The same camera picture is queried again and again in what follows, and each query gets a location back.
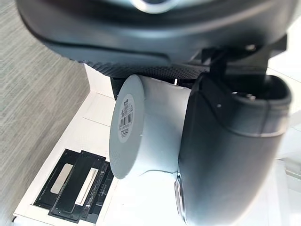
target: white cylindrical cap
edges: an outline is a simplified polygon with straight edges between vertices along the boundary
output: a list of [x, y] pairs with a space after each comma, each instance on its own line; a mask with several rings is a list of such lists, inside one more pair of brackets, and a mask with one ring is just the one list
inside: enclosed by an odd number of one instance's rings
[[190, 91], [138, 75], [125, 81], [110, 131], [110, 162], [115, 177], [177, 171]]

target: white surface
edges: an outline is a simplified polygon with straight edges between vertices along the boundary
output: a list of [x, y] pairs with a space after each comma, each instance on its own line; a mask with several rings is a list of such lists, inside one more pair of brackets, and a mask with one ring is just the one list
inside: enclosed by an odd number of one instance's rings
[[97, 93], [87, 112], [84, 114], [84, 118], [111, 126], [114, 106], [115, 99]]
[[108, 76], [104, 76], [97, 70], [85, 64], [85, 69], [87, 72], [90, 89], [96, 93], [111, 97], [114, 99], [111, 80]]
[[289, 128], [283, 135], [277, 158], [283, 159], [295, 154], [299, 154], [301, 157], [301, 131], [295, 128]]
[[[116, 101], [110, 130], [110, 162], [118, 179], [157, 170], [174, 173], [190, 89], [131, 75]], [[120, 121], [133, 121], [120, 126]]]
[[269, 67], [301, 82], [301, 17], [288, 30], [287, 51], [269, 60]]
[[30, 218], [25, 218], [25, 217], [21, 217], [18, 216], [13, 223], [14, 226], [51, 226], [49, 224], [37, 221], [37, 220], [33, 220]]

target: black plastic housing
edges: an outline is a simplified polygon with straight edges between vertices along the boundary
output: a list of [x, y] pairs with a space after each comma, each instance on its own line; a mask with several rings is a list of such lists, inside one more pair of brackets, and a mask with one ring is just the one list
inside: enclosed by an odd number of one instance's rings
[[178, 159], [188, 225], [228, 225], [246, 211], [275, 159], [290, 102], [276, 76], [197, 80]]

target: textured rubber surface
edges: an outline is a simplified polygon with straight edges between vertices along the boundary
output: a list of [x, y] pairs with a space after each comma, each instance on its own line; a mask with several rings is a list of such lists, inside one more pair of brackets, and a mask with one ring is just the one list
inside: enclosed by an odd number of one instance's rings
[[155, 67], [139, 67], [127, 66], [119, 64], [102, 64], [93, 62], [84, 62], [100, 73], [114, 77], [114, 78], [127, 78], [132, 74], [139, 74], [155, 79], [196, 79], [200, 73], [208, 71], [207, 67], [190, 66], [190, 65], [171, 65], [170, 67], [155, 66]]

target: black plastic bracket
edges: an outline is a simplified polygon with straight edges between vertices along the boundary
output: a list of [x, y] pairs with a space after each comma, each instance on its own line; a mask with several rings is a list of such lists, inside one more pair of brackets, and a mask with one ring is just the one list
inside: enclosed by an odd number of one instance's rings
[[[80, 219], [96, 223], [114, 177], [110, 163], [105, 159], [105, 157], [86, 151], [78, 153], [65, 150], [34, 205], [48, 209], [50, 216], [73, 223], [78, 223]], [[73, 167], [60, 192], [52, 193], [51, 188], [67, 163]], [[77, 205], [75, 201], [91, 168], [97, 169], [98, 173], [84, 204]]]

